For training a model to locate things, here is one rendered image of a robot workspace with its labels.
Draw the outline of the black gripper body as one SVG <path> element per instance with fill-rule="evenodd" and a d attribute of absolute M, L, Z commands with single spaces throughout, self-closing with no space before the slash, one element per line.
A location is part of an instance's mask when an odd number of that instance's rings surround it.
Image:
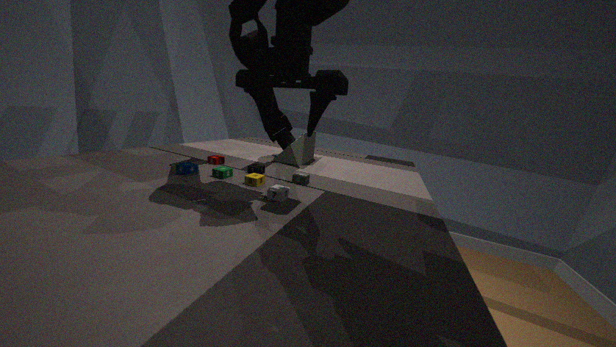
<path fill-rule="evenodd" d="M 341 70 L 318 70 L 315 76 L 309 74 L 309 56 L 313 52 L 310 33 L 297 28 L 284 27 L 276 30 L 276 36 L 271 36 L 271 44 L 281 43 L 287 46 L 288 41 L 302 37 L 306 41 L 308 51 L 307 75 L 297 74 L 298 71 L 285 77 L 270 75 L 259 76 L 257 70 L 240 69 L 236 73 L 236 86 L 246 89 L 258 89 L 268 92 L 272 87 L 316 89 L 315 92 L 327 92 L 332 95 L 346 96 L 348 94 L 348 79 Z M 301 82 L 296 82 L 301 80 Z M 286 82 L 286 83 L 281 83 Z"/>

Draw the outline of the green block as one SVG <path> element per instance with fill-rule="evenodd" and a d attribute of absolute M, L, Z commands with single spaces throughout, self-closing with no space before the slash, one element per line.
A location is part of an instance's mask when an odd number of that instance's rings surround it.
<path fill-rule="evenodd" d="M 219 178 L 219 179 L 225 179 L 228 177 L 233 176 L 233 169 L 232 168 L 227 168 L 224 166 L 218 167 L 218 168 L 213 168 L 212 169 L 212 176 Z"/>

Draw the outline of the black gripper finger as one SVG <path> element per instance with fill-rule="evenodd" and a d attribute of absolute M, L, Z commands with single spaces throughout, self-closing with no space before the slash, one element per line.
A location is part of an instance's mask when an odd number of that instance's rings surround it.
<path fill-rule="evenodd" d="M 309 111 L 309 120 L 307 126 L 307 137 L 311 137 L 312 133 L 317 126 L 320 117 L 322 116 L 325 109 L 328 107 L 331 100 L 337 100 L 337 97 L 327 92 L 315 92 L 310 91 L 310 111 Z"/>
<path fill-rule="evenodd" d="M 246 93 L 249 93 L 255 100 L 257 108 L 259 110 L 262 124 L 266 132 L 271 129 L 272 115 L 273 115 L 273 103 L 275 94 L 268 93 L 258 89 L 246 89 Z"/>

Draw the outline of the yellow block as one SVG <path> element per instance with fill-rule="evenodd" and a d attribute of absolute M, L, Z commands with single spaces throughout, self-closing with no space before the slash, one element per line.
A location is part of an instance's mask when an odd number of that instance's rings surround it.
<path fill-rule="evenodd" d="M 265 183 L 265 175 L 258 173 L 250 173 L 245 176 L 245 185 L 258 187 Z"/>

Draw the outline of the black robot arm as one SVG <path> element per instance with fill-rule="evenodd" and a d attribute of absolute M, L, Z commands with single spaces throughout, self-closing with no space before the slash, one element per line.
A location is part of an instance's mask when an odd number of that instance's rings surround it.
<path fill-rule="evenodd" d="M 308 51 L 302 37 L 288 41 L 287 46 L 275 43 L 268 47 L 267 29 L 259 21 L 258 12 L 267 0 L 233 0 L 229 5 L 231 25 L 229 37 L 238 60 L 259 76 L 289 76 L 293 72 L 307 75 Z M 302 29 L 312 36 L 312 26 L 332 17 L 347 6 L 350 0 L 277 0 L 276 30 L 284 27 Z M 241 35 L 242 24 L 255 20 L 258 30 Z M 285 128 L 286 127 L 286 128 Z M 292 126 L 281 112 L 274 96 L 271 129 L 272 142 L 277 141 L 283 151 L 296 139 L 290 133 Z M 281 130 L 281 131 L 280 131 Z M 278 132 L 278 133 L 277 133 Z"/>

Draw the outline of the red block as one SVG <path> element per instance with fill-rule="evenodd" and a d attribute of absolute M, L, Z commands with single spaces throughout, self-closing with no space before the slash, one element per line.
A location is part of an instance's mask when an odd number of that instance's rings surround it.
<path fill-rule="evenodd" d="M 213 164 L 213 165 L 219 165 L 224 163 L 224 157 L 223 156 L 219 156 L 219 155 L 213 155 L 213 156 L 208 156 L 207 157 L 207 163 Z"/>

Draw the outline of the blue block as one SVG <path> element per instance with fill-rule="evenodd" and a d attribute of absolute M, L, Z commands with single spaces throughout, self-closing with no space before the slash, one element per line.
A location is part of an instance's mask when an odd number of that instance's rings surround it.
<path fill-rule="evenodd" d="M 185 175 L 195 173 L 198 172 L 198 166 L 191 162 L 176 164 L 176 172 Z"/>

